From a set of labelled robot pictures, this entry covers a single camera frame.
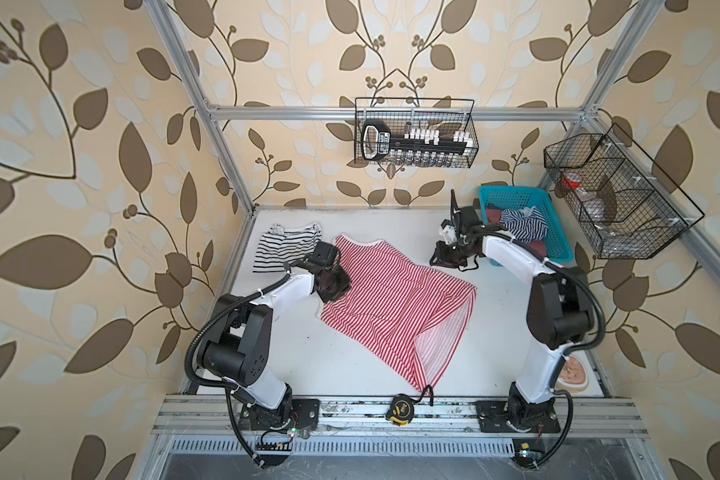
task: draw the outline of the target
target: teal plastic basket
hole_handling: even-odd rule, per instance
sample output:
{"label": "teal plastic basket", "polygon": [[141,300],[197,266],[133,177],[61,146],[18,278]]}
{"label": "teal plastic basket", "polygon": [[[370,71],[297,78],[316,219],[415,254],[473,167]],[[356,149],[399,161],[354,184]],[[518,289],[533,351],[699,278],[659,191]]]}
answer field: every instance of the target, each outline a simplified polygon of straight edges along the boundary
{"label": "teal plastic basket", "polygon": [[488,223],[485,216],[485,206],[493,204],[501,209],[512,208],[518,210],[526,206],[535,206],[547,221],[547,236],[542,240],[547,246],[547,257],[558,264],[569,264],[574,261],[574,252],[571,251],[568,239],[554,211],[552,200],[547,192],[541,188],[533,187],[501,187],[485,185],[478,188],[480,195],[480,214],[483,223]]}

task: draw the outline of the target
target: black wire mesh basket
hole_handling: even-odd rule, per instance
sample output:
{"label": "black wire mesh basket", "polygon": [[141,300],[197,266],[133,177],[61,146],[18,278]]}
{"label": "black wire mesh basket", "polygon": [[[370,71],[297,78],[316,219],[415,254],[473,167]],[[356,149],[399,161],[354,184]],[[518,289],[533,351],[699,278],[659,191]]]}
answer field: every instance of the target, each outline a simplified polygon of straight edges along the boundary
{"label": "black wire mesh basket", "polygon": [[[636,148],[630,152],[649,173],[626,154],[628,147]],[[605,134],[578,134],[546,147],[544,167],[555,195],[565,198],[597,258],[651,258],[704,217],[618,124]],[[677,206],[681,203],[685,209]]]}
{"label": "black wire mesh basket", "polygon": [[472,121],[474,100],[411,100],[355,99],[355,161],[470,168],[480,148]]}

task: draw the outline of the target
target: floral wallpaper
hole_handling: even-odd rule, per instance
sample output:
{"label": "floral wallpaper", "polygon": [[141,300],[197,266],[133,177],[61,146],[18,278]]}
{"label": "floral wallpaper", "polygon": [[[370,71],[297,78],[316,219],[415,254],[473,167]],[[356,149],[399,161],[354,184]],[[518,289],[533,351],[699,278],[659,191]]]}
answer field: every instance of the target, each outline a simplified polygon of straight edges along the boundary
{"label": "floral wallpaper", "polygon": [[[600,113],[701,206],[696,228],[720,245],[720,0],[667,0]],[[670,478],[720,480],[720,288],[680,242],[651,260],[595,260],[555,201],[604,303],[597,355],[616,394],[636,401]]]}
{"label": "floral wallpaper", "polygon": [[575,107],[630,0],[168,0],[212,103],[340,97]]}
{"label": "floral wallpaper", "polygon": [[243,222],[140,6],[0,2],[0,478],[128,477]]}
{"label": "floral wallpaper", "polygon": [[477,122],[471,168],[416,168],[355,158],[352,128],[300,120],[231,120],[224,134],[261,206],[448,205],[451,189],[470,204],[482,184],[536,186],[542,150],[562,139],[560,122]]}

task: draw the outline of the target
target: tape measure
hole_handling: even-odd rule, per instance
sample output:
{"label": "tape measure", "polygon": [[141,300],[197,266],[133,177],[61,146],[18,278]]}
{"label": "tape measure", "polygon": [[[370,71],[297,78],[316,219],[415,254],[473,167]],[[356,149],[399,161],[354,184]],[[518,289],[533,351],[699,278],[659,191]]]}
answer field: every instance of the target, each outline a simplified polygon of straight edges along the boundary
{"label": "tape measure", "polygon": [[424,394],[429,390],[429,405],[434,405],[434,392],[432,392],[432,387],[427,385],[424,387],[424,390],[422,391],[422,396],[418,398],[418,400],[413,400],[411,397],[401,393],[397,395],[395,398],[392,399],[392,403],[389,405],[389,410],[387,410],[386,415],[384,415],[384,418],[391,421],[396,426],[403,426],[411,423],[411,420],[413,420],[414,417],[414,405],[419,403],[422,398],[424,398]]}

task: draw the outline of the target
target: striped garment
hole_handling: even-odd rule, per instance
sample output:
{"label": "striped garment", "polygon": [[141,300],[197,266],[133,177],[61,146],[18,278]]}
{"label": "striped garment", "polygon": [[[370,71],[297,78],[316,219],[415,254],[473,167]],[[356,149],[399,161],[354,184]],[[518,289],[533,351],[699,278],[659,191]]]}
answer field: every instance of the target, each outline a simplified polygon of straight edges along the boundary
{"label": "striped garment", "polygon": [[283,262],[295,262],[311,254],[321,238],[322,231],[317,222],[299,228],[274,224],[259,239],[253,272],[283,272]]}
{"label": "striped garment", "polygon": [[501,224],[519,241],[526,244],[534,240],[543,240],[547,236],[547,221],[535,206],[521,210],[509,208],[502,210]]}
{"label": "striped garment", "polygon": [[352,289],[322,321],[362,343],[422,391],[442,377],[472,315],[473,285],[416,265],[384,240],[336,237]]}

